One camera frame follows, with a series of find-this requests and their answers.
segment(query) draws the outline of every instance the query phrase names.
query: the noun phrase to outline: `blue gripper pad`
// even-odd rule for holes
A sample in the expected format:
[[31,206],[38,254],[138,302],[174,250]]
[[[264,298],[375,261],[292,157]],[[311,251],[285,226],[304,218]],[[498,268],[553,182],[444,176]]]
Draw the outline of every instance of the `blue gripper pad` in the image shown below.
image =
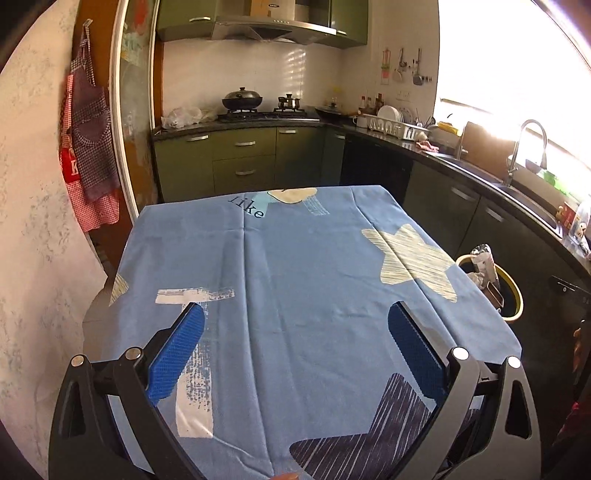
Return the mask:
[[146,393],[154,406],[168,397],[183,373],[205,328],[205,314],[193,305],[178,324],[148,370]]
[[444,366],[414,326],[412,319],[396,303],[388,312],[388,329],[423,395],[441,405],[446,397]]

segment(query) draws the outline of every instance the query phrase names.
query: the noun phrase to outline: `bright window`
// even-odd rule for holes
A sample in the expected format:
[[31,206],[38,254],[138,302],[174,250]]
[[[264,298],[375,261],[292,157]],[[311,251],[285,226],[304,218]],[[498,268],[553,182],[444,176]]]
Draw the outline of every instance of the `bright window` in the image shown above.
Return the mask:
[[[457,126],[513,140],[534,118],[558,145],[548,146],[548,169],[577,197],[591,193],[591,72],[562,30],[531,0],[439,0],[439,10],[435,117],[454,113]],[[524,134],[519,163],[539,163],[541,151]]]

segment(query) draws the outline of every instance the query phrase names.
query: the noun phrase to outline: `gas stove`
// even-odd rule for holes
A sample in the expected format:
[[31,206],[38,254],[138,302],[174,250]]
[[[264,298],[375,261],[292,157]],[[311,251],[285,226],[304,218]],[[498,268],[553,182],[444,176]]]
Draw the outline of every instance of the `gas stove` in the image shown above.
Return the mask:
[[237,110],[230,111],[218,116],[218,121],[224,123],[265,121],[278,119],[296,119],[303,122],[318,123],[320,119],[301,109],[280,109],[275,108],[272,112],[259,112],[258,110]]

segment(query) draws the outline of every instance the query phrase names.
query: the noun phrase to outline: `curved faucet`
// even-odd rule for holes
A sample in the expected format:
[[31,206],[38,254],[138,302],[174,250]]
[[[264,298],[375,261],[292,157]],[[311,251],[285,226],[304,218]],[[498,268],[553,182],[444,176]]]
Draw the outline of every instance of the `curved faucet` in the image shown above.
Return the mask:
[[517,142],[515,143],[515,148],[513,150],[513,155],[511,157],[511,163],[508,166],[508,173],[509,174],[507,175],[506,180],[503,182],[503,185],[505,185],[507,187],[509,185],[511,185],[511,180],[513,179],[513,173],[517,170],[517,168],[515,167],[515,163],[517,162],[517,151],[519,150],[519,142],[521,142],[521,136],[523,135],[523,130],[525,130],[525,127],[527,127],[529,124],[536,124],[542,130],[542,139],[544,141],[544,149],[542,151],[542,161],[540,163],[540,168],[543,170],[548,169],[548,162],[546,160],[546,147],[548,147],[548,135],[546,135],[546,130],[544,129],[544,127],[542,127],[542,124],[540,122],[530,118],[529,120],[526,120],[525,122],[523,122],[523,125],[521,125],[521,129],[519,131],[519,140],[517,140]]

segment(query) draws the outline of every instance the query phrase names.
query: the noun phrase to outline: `plastic bag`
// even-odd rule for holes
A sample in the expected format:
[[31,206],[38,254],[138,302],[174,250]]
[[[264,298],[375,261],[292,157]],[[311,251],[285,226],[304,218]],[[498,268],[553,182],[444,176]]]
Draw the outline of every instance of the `plastic bag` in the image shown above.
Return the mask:
[[162,117],[162,128],[165,130],[184,128],[204,121],[215,120],[217,115],[212,110],[201,110],[198,107],[178,107],[166,117]]

